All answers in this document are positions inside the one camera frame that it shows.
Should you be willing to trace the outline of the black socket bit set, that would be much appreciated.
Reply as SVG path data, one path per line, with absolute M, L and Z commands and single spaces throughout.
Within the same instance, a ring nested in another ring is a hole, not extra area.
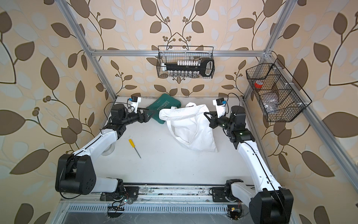
M 213 59 L 191 61 L 157 62 L 158 76 L 167 74 L 171 77 L 211 78 L 215 71 Z

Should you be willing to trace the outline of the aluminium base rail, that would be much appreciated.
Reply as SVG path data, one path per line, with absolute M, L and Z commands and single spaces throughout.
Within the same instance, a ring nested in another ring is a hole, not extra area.
M 144 183 L 123 183 L 121 187 L 139 187 L 139 196 L 136 202 L 154 202 L 154 201 L 179 201 L 182 203 L 193 202 L 213 202 L 212 196 L 209 194 L 209 190 L 212 187 L 224 187 L 224 186 L 243 186 L 250 187 L 254 193 L 250 195 L 239 197 L 242 203 L 248 205 L 250 202 L 260 202 L 279 205 L 289 205 L 293 202 L 293 195 L 289 189 L 280 187 L 278 190 L 272 190 L 264 188 L 257 191 L 253 185 L 246 185 L 240 182 L 238 179 L 229 180 L 224 185 L 195 185 L 195 184 L 144 184 Z M 88 195 L 101 196 L 105 193 L 103 190 L 96 190 Z

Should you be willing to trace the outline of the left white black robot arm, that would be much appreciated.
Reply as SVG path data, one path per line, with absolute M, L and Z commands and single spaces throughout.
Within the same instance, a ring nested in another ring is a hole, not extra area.
M 146 123 L 153 115 L 154 111 L 148 109 L 129 112 L 124 104 L 114 104 L 109 121 L 97 137 L 74 153 L 59 158 L 55 190 L 78 195 L 122 192 L 119 179 L 97 177 L 93 164 L 123 135 L 127 125 Z

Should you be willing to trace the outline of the clear tape roll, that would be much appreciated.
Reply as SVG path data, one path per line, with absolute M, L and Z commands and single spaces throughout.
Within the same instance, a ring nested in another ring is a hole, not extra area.
M 108 155 L 112 154 L 114 150 L 115 150 L 115 143 L 109 145 L 109 146 L 105 149 L 105 151 L 102 152 L 101 155 L 102 155 L 102 156 L 108 156 Z

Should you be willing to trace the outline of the red small item in basket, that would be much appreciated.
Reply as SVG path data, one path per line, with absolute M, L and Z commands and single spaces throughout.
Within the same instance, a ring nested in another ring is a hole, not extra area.
M 254 87 L 255 87 L 256 89 L 262 89 L 263 84 L 264 84 L 264 83 L 263 83 L 262 80 L 256 80 L 255 83 L 254 83 Z

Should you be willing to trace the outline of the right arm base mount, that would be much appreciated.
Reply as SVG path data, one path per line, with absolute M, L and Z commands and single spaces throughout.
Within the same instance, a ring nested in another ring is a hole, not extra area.
M 224 186 L 224 187 L 212 187 L 209 190 L 209 194 L 213 198 L 213 202 L 216 203 L 239 203 L 241 200 L 237 197 L 244 198 L 251 193 L 254 193 L 253 189 L 250 187 L 243 187 L 243 186 Z

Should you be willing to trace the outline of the green plastic tool case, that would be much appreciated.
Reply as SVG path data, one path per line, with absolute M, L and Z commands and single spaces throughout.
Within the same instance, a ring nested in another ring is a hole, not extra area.
M 164 120 L 159 118 L 159 112 L 162 109 L 171 109 L 172 107 L 181 108 L 181 102 L 169 94 L 162 94 L 156 101 L 146 107 L 149 111 L 153 111 L 152 118 L 159 124 L 165 124 Z

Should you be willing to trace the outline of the white printed tote bag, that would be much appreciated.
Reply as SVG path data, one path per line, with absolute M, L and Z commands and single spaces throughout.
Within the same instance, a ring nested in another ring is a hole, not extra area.
M 162 109 L 159 118 L 167 124 L 172 137 L 187 149 L 198 152 L 217 153 L 210 122 L 204 113 L 209 109 L 205 104 L 188 103 L 183 108 Z

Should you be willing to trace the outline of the clear plastic bag in basket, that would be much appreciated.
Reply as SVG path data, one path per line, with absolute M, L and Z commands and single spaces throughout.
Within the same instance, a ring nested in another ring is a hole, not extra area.
M 279 108 L 279 97 L 274 92 L 265 93 L 262 95 L 262 103 L 267 113 L 276 112 Z

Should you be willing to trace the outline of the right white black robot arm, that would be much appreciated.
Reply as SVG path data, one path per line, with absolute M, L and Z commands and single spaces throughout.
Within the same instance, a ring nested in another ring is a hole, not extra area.
M 291 218 L 293 195 L 275 179 L 263 160 L 253 134 L 246 128 L 242 106 L 232 106 L 230 116 L 205 112 L 211 128 L 220 127 L 249 168 L 254 188 L 241 179 L 227 180 L 224 192 L 230 202 L 242 202 L 249 208 L 255 224 L 287 224 Z

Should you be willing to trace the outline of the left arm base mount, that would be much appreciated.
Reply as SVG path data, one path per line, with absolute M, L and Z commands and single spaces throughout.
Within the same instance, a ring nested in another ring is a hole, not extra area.
M 100 196 L 100 201 L 127 202 L 129 204 L 137 200 L 139 196 L 139 187 L 121 187 L 115 192 L 105 192 Z

